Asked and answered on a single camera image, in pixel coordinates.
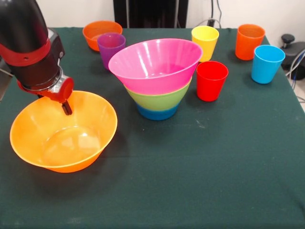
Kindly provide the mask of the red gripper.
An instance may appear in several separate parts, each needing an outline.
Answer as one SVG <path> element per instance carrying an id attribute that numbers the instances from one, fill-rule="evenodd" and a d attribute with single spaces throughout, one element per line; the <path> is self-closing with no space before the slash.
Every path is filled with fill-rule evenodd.
<path id="1" fill-rule="evenodd" d="M 68 98 L 72 94 L 74 81 L 71 77 L 61 77 L 55 85 L 52 87 L 42 90 L 42 91 L 31 91 L 22 86 L 22 84 L 17 81 L 18 87 L 28 93 L 35 94 L 38 98 L 48 97 L 53 101 L 62 103 L 61 106 L 66 115 L 72 114 L 72 109 L 68 103 Z"/>

